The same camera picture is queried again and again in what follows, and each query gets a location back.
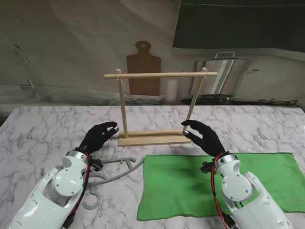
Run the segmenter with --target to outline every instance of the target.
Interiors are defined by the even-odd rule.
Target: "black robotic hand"
[[[224,153],[224,147],[221,144],[217,133],[211,129],[208,125],[205,125],[199,121],[195,120],[186,120],[181,123],[184,126],[189,125],[192,129],[197,130],[200,134],[203,135],[202,139],[193,133],[187,131],[188,133],[184,134],[187,138],[191,139],[196,145],[211,156],[218,156],[221,153]]]
[[[116,122],[106,122],[92,127],[86,134],[78,151],[87,152],[88,154],[98,151],[104,143],[119,131]]]

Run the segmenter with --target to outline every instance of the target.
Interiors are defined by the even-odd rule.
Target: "wooden cutting board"
[[[140,41],[135,44],[138,53],[128,55],[128,73],[160,73],[161,58],[149,54],[151,44]],[[153,79],[129,79],[130,94],[160,95],[160,78]]]

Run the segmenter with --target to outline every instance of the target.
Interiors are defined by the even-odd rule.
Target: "black panel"
[[[278,48],[305,52],[305,5],[302,2],[183,0],[173,47]]]

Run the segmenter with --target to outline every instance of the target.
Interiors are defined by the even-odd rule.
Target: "wooden base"
[[[120,132],[119,134],[119,146],[150,146],[186,143],[191,143],[191,141],[182,135],[182,130],[128,131],[128,138],[124,137],[124,132]]]

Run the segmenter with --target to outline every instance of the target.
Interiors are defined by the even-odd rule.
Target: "cutting board handle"
[[[149,42],[146,42],[146,41],[139,41],[139,42],[136,42],[135,46],[139,50],[138,52],[148,53],[149,49],[151,48],[152,45]]]

